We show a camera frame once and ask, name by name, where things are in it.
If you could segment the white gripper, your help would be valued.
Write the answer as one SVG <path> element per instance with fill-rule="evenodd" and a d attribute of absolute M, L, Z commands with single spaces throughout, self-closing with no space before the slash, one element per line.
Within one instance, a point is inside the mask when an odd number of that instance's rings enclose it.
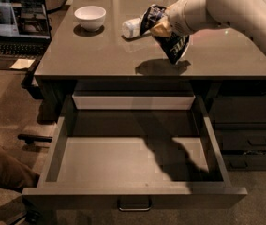
<path fill-rule="evenodd" d="M 200 0 L 178 0 L 167 7 L 167 17 L 152 20 L 150 32 L 155 37 L 168 38 L 172 31 L 178 35 L 190 35 L 199 30 Z"/>

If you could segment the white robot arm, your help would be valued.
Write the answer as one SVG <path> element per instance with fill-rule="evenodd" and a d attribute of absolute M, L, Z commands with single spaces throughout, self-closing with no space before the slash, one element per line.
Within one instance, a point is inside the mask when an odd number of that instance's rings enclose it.
<path fill-rule="evenodd" d="M 178 0 L 151 33 L 167 38 L 220 27 L 244 34 L 266 55 L 266 0 Z"/>

